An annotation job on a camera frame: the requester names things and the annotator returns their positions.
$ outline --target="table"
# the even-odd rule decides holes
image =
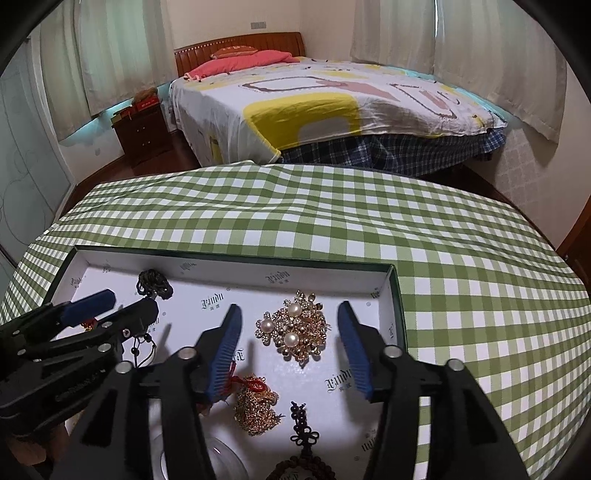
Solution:
[[[534,479],[589,409],[589,296],[494,200],[373,171],[252,162],[102,184],[29,247],[0,321],[41,304],[74,245],[393,262],[411,354],[466,362]],[[426,405],[421,423],[417,478]]]

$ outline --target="metal screw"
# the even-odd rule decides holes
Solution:
[[[131,372],[133,367],[131,362],[121,362],[115,366],[115,371],[119,374],[126,374],[127,372]]]
[[[191,360],[195,355],[197,351],[192,346],[186,346],[178,351],[178,357],[182,360]]]
[[[384,355],[389,358],[399,358],[403,353],[402,349],[396,345],[388,345],[384,348]]]
[[[451,360],[448,360],[447,366],[451,368],[454,372],[461,372],[462,370],[464,370],[464,362],[458,360],[457,358],[452,358]]]

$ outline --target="white curtain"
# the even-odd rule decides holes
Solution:
[[[434,73],[558,141],[566,61],[514,0],[437,0]]]
[[[43,83],[58,140],[91,120],[76,43],[78,6],[78,0],[64,0],[40,28]]]
[[[435,0],[357,0],[354,60],[432,73],[434,52]]]
[[[58,140],[140,90],[176,78],[167,0],[65,0],[41,25]]]
[[[166,0],[83,0],[80,60],[90,113],[176,77]]]

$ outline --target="wardrobe door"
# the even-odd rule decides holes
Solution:
[[[15,264],[70,188],[34,101],[29,50],[24,43],[0,77],[0,245]]]

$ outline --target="wooden nightstand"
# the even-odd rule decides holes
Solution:
[[[172,148],[160,105],[122,118],[113,128],[132,167]]]

